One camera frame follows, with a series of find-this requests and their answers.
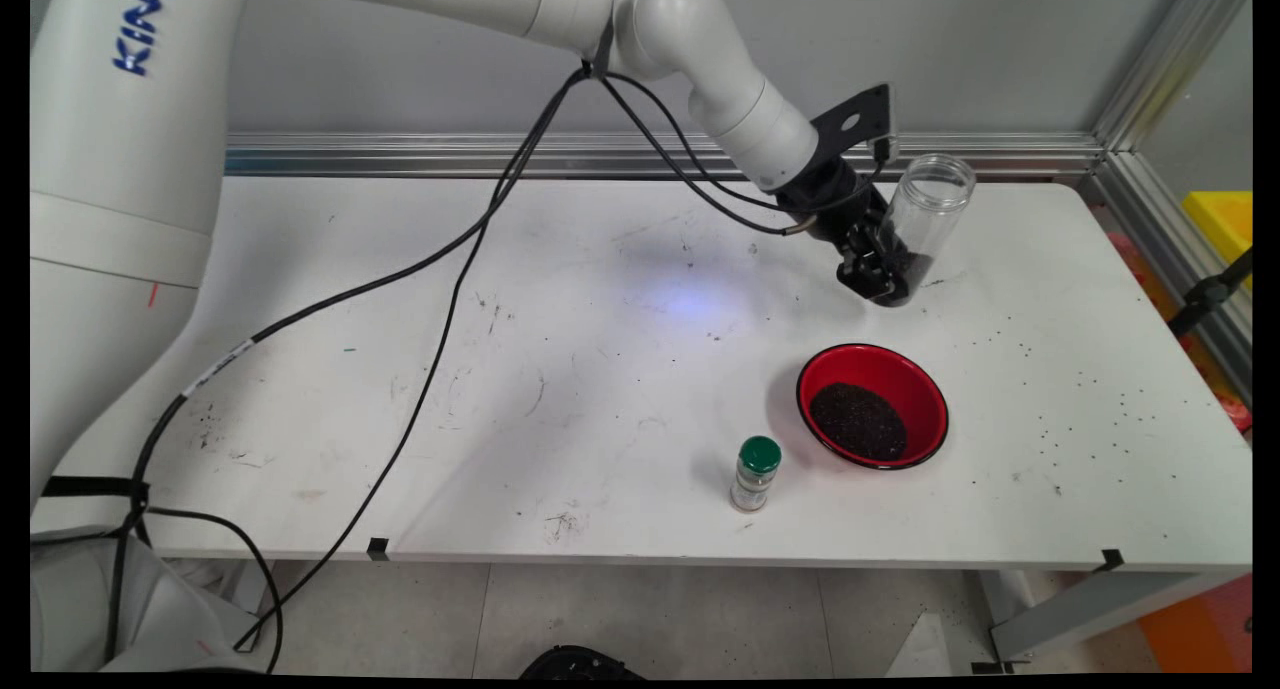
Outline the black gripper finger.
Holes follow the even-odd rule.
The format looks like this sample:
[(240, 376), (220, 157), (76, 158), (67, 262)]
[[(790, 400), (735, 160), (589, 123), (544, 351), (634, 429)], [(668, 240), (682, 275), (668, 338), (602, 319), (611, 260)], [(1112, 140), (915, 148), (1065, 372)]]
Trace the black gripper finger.
[(874, 241), (847, 237), (838, 250), (837, 279), (842, 286), (869, 301), (887, 300), (892, 295), (893, 279)]
[(909, 297), (906, 272), (914, 259), (906, 242), (900, 238), (892, 223), (882, 223), (872, 234), (872, 243), (876, 251), (876, 278), (881, 287), (878, 297)]

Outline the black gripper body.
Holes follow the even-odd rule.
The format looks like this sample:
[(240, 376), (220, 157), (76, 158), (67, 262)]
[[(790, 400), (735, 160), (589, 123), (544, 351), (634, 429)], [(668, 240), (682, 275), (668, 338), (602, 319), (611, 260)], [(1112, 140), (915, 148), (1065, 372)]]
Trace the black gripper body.
[(777, 207), (805, 223), (810, 237), (845, 250), (851, 231), (870, 234), (888, 213), (883, 193), (874, 187), (883, 168), (878, 159), (872, 173), (860, 174), (850, 161), (831, 156), (778, 188)]

